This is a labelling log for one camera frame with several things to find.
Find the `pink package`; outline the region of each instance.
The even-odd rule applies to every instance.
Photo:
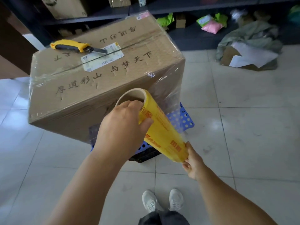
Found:
[[[222,27],[222,24],[211,20],[205,26],[203,26],[202,30],[216,34]]]

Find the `yellow wrap roll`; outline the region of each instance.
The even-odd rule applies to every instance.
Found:
[[[154,121],[144,140],[174,162],[185,161],[188,158],[185,142],[150,93],[141,88],[131,89],[119,98],[116,106],[127,100],[144,103],[139,112],[139,123],[146,118]]]

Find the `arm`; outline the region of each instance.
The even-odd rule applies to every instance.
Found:
[[[126,101],[103,119],[94,150],[80,165],[46,225],[99,223],[108,190],[153,123],[146,119],[139,125],[142,106],[139,101]]]
[[[260,207],[225,184],[203,162],[190,143],[189,158],[182,164],[197,180],[210,220],[214,225],[276,225]]]

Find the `white sneaker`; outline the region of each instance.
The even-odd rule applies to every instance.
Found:
[[[178,212],[183,205],[183,196],[181,192],[177,189],[172,189],[169,196],[170,200],[170,211]]]
[[[145,209],[150,212],[155,212],[157,210],[164,211],[164,209],[160,206],[158,203],[158,200],[154,193],[152,193],[150,190],[146,190],[142,195],[142,200]]]

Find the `forearm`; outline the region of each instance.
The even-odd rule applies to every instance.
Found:
[[[98,224],[108,190],[122,165],[107,155],[88,155],[46,224]]]
[[[224,183],[207,166],[197,180],[214,225],[276,225],[260,207]]]

